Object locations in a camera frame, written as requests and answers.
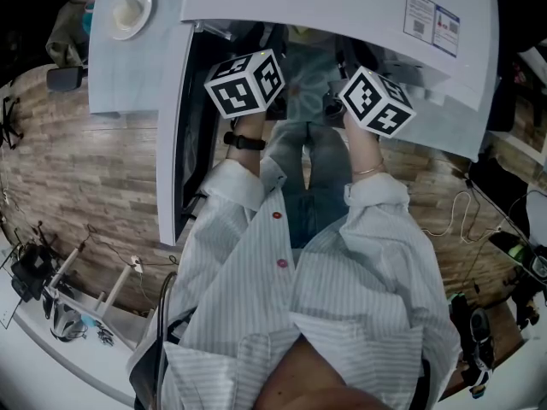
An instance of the black wristband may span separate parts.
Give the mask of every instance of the black wristband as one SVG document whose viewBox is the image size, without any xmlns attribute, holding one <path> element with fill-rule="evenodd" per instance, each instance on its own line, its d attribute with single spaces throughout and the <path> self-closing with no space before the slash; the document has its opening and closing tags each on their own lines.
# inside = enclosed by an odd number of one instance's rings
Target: black wristband
<svg viewBox="0 0 547 410">
<path fill-rule="evenodd" d="M 224 144 L 229 144 L 237 149 L 264 150 L 266 142 L 264 140 L 253 140 L 243 135 L 233 135 L 233 132 L 224 134 Z"/>
</svg>

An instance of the white striped shirt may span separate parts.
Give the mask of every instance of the white striped shirt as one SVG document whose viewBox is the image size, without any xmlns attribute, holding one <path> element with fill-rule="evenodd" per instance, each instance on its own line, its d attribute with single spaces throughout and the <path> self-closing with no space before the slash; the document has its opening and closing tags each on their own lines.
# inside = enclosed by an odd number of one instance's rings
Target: white striped shirt
<svg viewBox="0 0 547 410">
<path fill-rule="evenodd" d="M 170 318 L 197 307 L 178 345 L 165 343 L 164 409 L 251 408 L 302 334 L 347 385 L 408 408 L 431 366 L 428 407 L 453 372 L 450 322 L 431 243 L 386 173 L 346 186 L 347 217 L 293 260 L 270 158 L 255 177 L 236 161 L 208 176 L 209 195 L 185 245 Z"/>
</svg>

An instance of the cable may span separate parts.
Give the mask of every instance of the cable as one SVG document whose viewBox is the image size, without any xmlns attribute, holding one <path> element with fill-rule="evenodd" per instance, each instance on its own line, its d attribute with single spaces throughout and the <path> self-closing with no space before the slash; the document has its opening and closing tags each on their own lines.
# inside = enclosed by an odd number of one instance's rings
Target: cable
<svg viewBox="0 0 547 410">
<path fill-rule="evenodd" d="M 168 291 L 169 282 L 171 279 L 176 277 L 176 272 L 169 273 L 165 279 L 163 280 L 162 289 L 160 290 L 160 300 L 158 302 L 158 309 L 157 309 L 157 327 L 156 327 L 156 363 L 154 366 L 154 379 L 155 379 L 155 388 L 154 392 L 156 394 L 156 405 L 159 403 L 159 407 L 156 408 L 156 410 L 160 410 L 162 408 L 161 406 L 161 387 L 162 385 L 159 384 L 160 378 L 162 378 L 163 375 L 160 375 L 160 364 L 162 363 L 162 357 L 163 357 L 163 343 L 165 342 L 165 338 L 167 337 L 167 333 L 164 332 L 164 303 L 165 303 L 165 297 Z"/>
<path fill-rule="evenodd" d="M 3 190 L 3 194 L 7 194 L 8 189 Z M 25 220 L 25 223 L 31 227 L 32 230 L 34 230 L 34 226 L 31 225 L 31 223 L 28 221 L 28 218 L 26 217 L 26 213 L 21 209 L 21 207 L 17 204 L 17 201 L 10 197 L 9 200 L 14 204 L 15 210 L 19 211 L 21 214 L 23 214 L 23 219 Z"/>
<path fill-rule="evenodd" d="M 157 386 L 156 386 L 156 409 L 162 409 L 162 383 L 163 383 L 163 371 L 165 368 L 165 351 L 163 350 L 163 343 L 167 339 L 168 335 L 168 322 L 169 322 L 169 303 L 171 301 L 171 290 L 168 289 L 168 292 L 165 296 L 165 311 L 163 312 L 163 339 L 162 339 L 162 356 L 160 357 L 160 371 L 158 372 L 157 377 Z"/>
<path fill-rule="evenodd" d="M 478 259 L 479 259 L 479 255 L 480 253 L 482 252 L 482 249 L 485 247 L 485 244 L 487 244 L 488 242 L 485 241 L 483 242 L 481 245 L 480 245 L 480 248 L 479 248 L 479 251 L 477 252 L 477 255 L 475 256 L 475 259 L 473 260 L 473 264 L 471 265 L 471 267 L 469 267 L 469 270 L 468 270 L 468 274 L 465 276 L 465 278 L 463 279 L 463 282 L 462 282 L 462 286 L 460 287 L 460 291 L 463 290 L 463 286 L 465 285 L 465 283 L 468 281 L 468 278 L 469 278 L 469 274 L 471 273 L 471 271 L 473 270 L 473 268 L 475 267 L 475 264 L 477 263 Z"/>
<path fill-rule="evenodd" d="M 519 197 L 516 201 L 514 201 L 511 206 L 509 207 L 509 211 L 507 212 L 507 217 L 511 218 L 511 211 L 513 210 L 513 207 L 519 202 L 521 201 L 522 199 L 524 199 L 525 197 L 528 197 L 529 195 L 531 195 L 532 193 L 538 193 L 539 195 L 543 196 L 543 197 L 546 197 L 547 198 L 547 195 L 542 193 L 541 191 L 539 190 L 530 190 L 528 191 L 525 195 L 522 195 L 521 197 Z"/>
<path fill-rule="evenodd" d="M 120 260 L 122 260 L 122 261 L 123 261 L 125 264 L 127 264 L 129 267 L 135 267 L 134 264 L 125 261 L 125 260 L 121 257 L 120 253 L 119 253 L 116 249 L 114 249 L 112 246 L 110 246 L 108 243 L 102 242 L 102 241 L 100 241 L 100 240 L 97 241 L 97 240 L 93 237 L 93 235 L 92 235 L 92 234 L 98 234 L 97 229 L 95 229 L 95 227 L 94 227 L 93 225 L 91 225 L 91 224 L 88 223 L 85 227 L 87 228 L 88 235 L 87 235 L 87 238 L 86 238 L 82 243 L 85 243 L 89 238 L 94 242 L 94 244 L 101 244 L 101 243 L 102 243 L 102 244 L 104 244 L 107 248 L 109 248 L 110 250 L 112 250 L 116 255 L 118 255 L 118 258 L 120 258 Z"/>
<path fill-rule="evenodd" d="M 475 227 L 475 223 L 477 222 L 477 218 L 479 217 L 479 213 L 480 213 L 480 209 L 481 209 L 479 199 L 477 199 L 477 195 L 475 195 L 475 190 L 473 190 L 473 188 L 471 188 L 470 190 L 471 190 L 471 194 L 473 195 L 473 199 L 477 202 L 478 207 L 477 207 L 477 211 L 475 212 L 475 216 L 473 217 L 473 222 L 471 222 L 471 226 L 469 226 L 468 238 L 469 238 L 469 234 L 471 233 L 471 231 Z"/>
<path fill-rule="evenodd" d="M 139 275 L 140 275 L 140 281 L 139 281 L 139 283 L 138 283 L 138 286 L 140 287 L 140 291 L 143 292 L 144 297 L 145 297 L 146 300 L 150 303 L 150 305 L 152 306 L 152 308 L 155 308 L 155 307 L 156 307 L 156 304 L 150 300 L 150 298 L 146 295 L 146 292 L 144 291 L 144 287 L 143 287 L 143 274 L 142 274 L 142 273 L 139 273 Z"/>
<path fill-rule="evenodd" d="M 468 211 L 469 211 L 469 206 L 471 205 L 471 201 L 472 201 L 472 198 L 471 198 L 471 195 L 469 193 L 467 193 L 466 191 L 460 191 L 455 197 L 454 197 L 454 201 L 452 202 L 452 211 L 451 211 L 451 216 L 450 216 L 450 223 L 448 224 L 448 227 L 444 230 L 444 232 L 440 233 L 440 234 L 435 234 L 431 231 L 429 231 L 428 229 L 422 229 L 422 231 L 426 232 L 427 234 L 429 234 L 430 236 L 432 237 L 442 237 L 442 236 L 445 236 L 448 231 L 450 230 L 450 228 L 452 227 L 452 224 L 454 223 L 454 212 L 455 212 L 455 209 L 456 209 L 456 201 L 458 200 L 458 197 L 461 196 L 461 195 L 465 195 L 469 198 L 468 200 L 468 205 L 465 207 L 465 213 L 463 215 L 463 220 L 462 220 L 462 227 L 460 228 L 460 239 L 465 243 L 465 244 L 473 244 L 473 243 L 477 243 L 477 242 L 480 242 L 481 240 L 484 240 L 485 238 L 487 238 L 488 236 L 490 236 L 491 234 L 493 234 L 494 232 L 498 232 L 498 229 L 486 229 L 485 230 L 485 233 L 483 233 L 483 235 L 477 239 L 477 240 L 472 240 L 469 238 L 469 233 L 471 232 L 471 229 L 473 229 L 473 226 L 474 226 L 474 223 L 477 219 L 477 215 L 479 214 L 479 210 L 480 210 L 480 203 L 479 203 L 479 209 L 477 210 L 477 213 L 475 214 L 474 216 L 474 220 L 473 220 L 473 224 L 471 225 L 471 227 L 469 228 L 468 230 L 468 234 L 464 237 L 463 236 L 463 227 L 465 226 L 465 220 L 468 216 Z"/>
<path fill-rule="evenodd" d="M 477 188 L 477 187 L 475 186 L 475 184 L 474 184 L 473 181 L 471 181 L 471 184 L 472 184 L 473 188 L 476 189 L 477 192 L 478 192 L 478 193 L 479 193 L 479 194 L 480 194 L 488 203 L 490 203 L 490 204 L 494 207 L 494 209 L 496 209 L 496 211 L 498 211 L 498 212 L 503 216 L 503 218 L 505 219 L 505 221 L 507 221 L 507 223 L 509 223 L 509 225 L 515 230 L 515 232 L 518 234 L 518 236 L 521 238 L 521 240 L 526 244 L 526 246 L 528 246 L 528 248 L 530 248 L 530 250 L 532 251 L 532 253 L 533 253 L 534 256 L 536 257 L 536 259 L 537 259 L 539 262 L 543 263 L 544 261 L 541 260 L 541 258 L 539 258 L 538 254 L 536 254 L 536 251 L 534 250 L 532 244 L 528 241 L 528 239 L 527 239 L 526 236 L 521 232 L 521 230 L 513 223 L 513 221 L 512 221 L 507 215 L 505 215 L 505 214 L 503 213 L 503 211 L 502 211 L 501 209 L 499 209 L 499 208 L 497 207 L 497 205 L 496 205 L 493 201 L 490 200 L 490 198 L 486 197 L 486 195 L 485 195 L 482 191 L 480 191 L 479 188 Z M 513 205 L 511 205 L 511 209 L 512 209 L 512 207 L 515 205 L 515 203 L 518 202 L 518 201 L 519 201 L 520 199 L 522 199 L 523 197 L 524 197 L 524 196 L 521 196 L 521 197 L 519 197 L 519 198 L 517 199 L 517 201 L 513 202 Z M 530 272 L 528 269 L 526 269 L 526 268 L 525 268 L 524 266 L 522 266 L 520 263 L 519 263 L 519 265 L 520 265 L 520 266 L 521 266 L 521 267 L 522 267 L 522 268 L 523 268 L 523 269 L 524 269 L 532 278 L 534 278 L 534 279 L 535 279 L 536 281 L 538 281 L 540 284 L 545 285 L 545 282 L 540 281 L 539 278 L 536 277 L 536 275 L 534 275 L 532 272 Z"/>
<path fill-rule="evenodd" d="M 145 266 L 178 266 L 179 263 L 177 262 L 177 257 L 174 255 L 169 256 L 170 263 L 143 263 Z"/>
</svg>

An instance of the label sticker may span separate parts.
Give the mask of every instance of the label sticker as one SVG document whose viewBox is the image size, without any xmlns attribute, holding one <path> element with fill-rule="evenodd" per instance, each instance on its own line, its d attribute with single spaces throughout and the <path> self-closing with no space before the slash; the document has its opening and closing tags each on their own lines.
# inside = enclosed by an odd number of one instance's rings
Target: label sticker
<svg viewBox="0 0 547 410">
<path fill-rule="evenodd" d="M 458 54 L 460 19 L 437 5 L 435 10 L 435 32 L 433 45 L 454 57 Z"/>
<path fill-rule="evenodd" d="M 407 0 L 404 32 L 432 44 L 435 8 L 431 0 Z"/>
<path fill-rule="evenodd" d="M 431 0 L 407 0 L 403 31 L 457 57 L 460 19 Z"/>
</svg>

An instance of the jeans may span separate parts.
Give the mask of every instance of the jeans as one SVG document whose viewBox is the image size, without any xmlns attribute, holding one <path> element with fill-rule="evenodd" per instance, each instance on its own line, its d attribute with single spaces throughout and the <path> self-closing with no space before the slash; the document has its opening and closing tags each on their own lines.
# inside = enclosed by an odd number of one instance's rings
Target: jeans
<svg viewBox="0 0 547 410">
<path fill-rule="evenodd" d="M 302 149 L 309 149 L 311 174 L 306 190 Z M 291 246 L 303 248 L 317 233 L 348 213 L 344 187 L 351 183 L 350 154 L 331 127 L 313 122 L 280 121 L 266 149 L 283 170 L 285 210 Z"/>
</svg>

